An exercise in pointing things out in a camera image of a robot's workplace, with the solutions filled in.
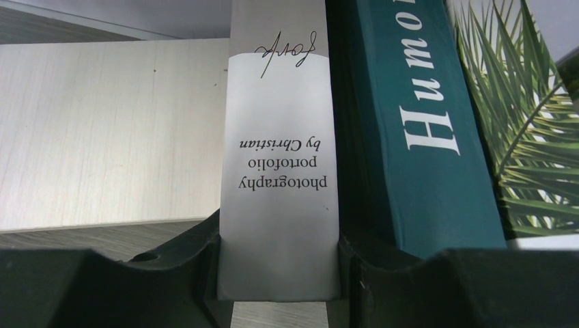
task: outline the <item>hole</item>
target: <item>hole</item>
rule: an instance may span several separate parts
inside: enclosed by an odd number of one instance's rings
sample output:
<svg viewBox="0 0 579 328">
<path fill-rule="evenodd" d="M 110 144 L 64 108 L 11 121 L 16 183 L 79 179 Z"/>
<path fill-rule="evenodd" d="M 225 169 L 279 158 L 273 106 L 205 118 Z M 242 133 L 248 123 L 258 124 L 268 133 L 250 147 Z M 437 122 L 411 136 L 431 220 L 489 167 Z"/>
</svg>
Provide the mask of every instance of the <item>hole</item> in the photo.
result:
<svg viewBox="0 0 579 328">
<path fill-rule="evenodd" d="M 145 253 L 141 253 L 141 254 L 135 256 L 134 258 L 132 258 L 131 262 L 147 262 L 147 261 L 156 260 L 158 258 L 159 258 L 159 255 L 157 255 L 155 253 L 151 253 L 150 251 L 147 251 Z"/>
</svg>

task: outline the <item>green book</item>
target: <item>green book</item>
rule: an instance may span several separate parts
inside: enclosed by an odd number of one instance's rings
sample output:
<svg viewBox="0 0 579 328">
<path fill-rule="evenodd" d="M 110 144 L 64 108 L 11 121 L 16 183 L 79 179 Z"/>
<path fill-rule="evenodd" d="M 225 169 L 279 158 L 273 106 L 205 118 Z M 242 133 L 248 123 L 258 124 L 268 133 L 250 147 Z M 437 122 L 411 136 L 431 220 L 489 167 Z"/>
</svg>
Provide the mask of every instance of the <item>green book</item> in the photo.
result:
<svg viewBox="0 0 579 328">
<path fill-rule="evenodd" d="M 338 176 L 348 179 L 344 167 L 361 174 L 370 198 L 365 224 L 421 258 L 451 247 L 506 247 L 444 2 L 340 6 L 342 38 L 330 33 L 333 84 L 350 78 L 354 93 L 333 92 L 336 125 L 351 119 L 342 133 L 352 133 L 337 137 Z M 332 48 L 337 39 L 347 43 L 348 60 L 337 58 L 344 56 Z M 347 105 L 337 108 L 337 97 Z M 341 162 L 345 154 L 350 162 Z"/>
<path fill-rule="evenodd" d="M 527 5 L 447 0 L 509 244 L 579 246 L 579 115 Z"/>
</svg>

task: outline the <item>black plastic holder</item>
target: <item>black plastic holder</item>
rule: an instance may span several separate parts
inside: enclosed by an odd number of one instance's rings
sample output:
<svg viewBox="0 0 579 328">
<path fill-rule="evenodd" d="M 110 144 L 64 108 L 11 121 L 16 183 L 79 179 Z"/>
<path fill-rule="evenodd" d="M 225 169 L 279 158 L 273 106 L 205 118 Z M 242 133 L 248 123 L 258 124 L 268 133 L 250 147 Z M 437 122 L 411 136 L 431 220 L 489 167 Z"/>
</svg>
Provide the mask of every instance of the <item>black plastic holder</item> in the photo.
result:
<svg viewBox="0 0 579 328">
<path fill-rule="evenodd" d="M 219 213 L 129 262 L 0 250 L 0 327 L 229 327 L 216 300 Z M 419 260 L 341 228 L 330 328 L 579 326 L 579 252 L 444 251 Z"/>
</svg>

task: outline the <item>book spine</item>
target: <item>book spine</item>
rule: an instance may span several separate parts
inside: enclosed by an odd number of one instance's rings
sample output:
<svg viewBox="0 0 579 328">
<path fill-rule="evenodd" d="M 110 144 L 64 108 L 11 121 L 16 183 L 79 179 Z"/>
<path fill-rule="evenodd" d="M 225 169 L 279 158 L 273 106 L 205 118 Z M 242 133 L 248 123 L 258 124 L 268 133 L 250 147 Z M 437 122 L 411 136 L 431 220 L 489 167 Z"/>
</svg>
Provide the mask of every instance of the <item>book spine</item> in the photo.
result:
<svg viewBox="0 0 579 328">
<path fill-rule="evenodd" d="M 447 0 L 509 244 L 579 248 L 579 114 L 525 1 Z"/>
<path fill-rule="evenodd" d="M 343 5 L 380 234 L 422 258 L 505 247 L 443 1 Z"/>
<path fill-rule="evenodd" d="M 234 0 L 218 298 L 339 296 L 324 0 Z"/>
</svg>

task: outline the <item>palm leaf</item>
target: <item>palm leaf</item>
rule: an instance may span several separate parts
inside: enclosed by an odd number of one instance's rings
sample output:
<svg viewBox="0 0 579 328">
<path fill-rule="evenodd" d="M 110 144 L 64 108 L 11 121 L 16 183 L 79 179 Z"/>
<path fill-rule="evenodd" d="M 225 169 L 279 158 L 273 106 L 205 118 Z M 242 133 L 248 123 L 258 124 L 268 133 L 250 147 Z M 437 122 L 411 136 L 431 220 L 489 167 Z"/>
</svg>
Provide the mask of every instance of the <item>palm leaf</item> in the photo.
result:
<svg viewBox="0 0 579 328">
<path fill-rule="evenodd" d="M 531 13 L 523 0 L 452 2 L 505 229 L 579 232 L 579 115 Z"/>
</svg>

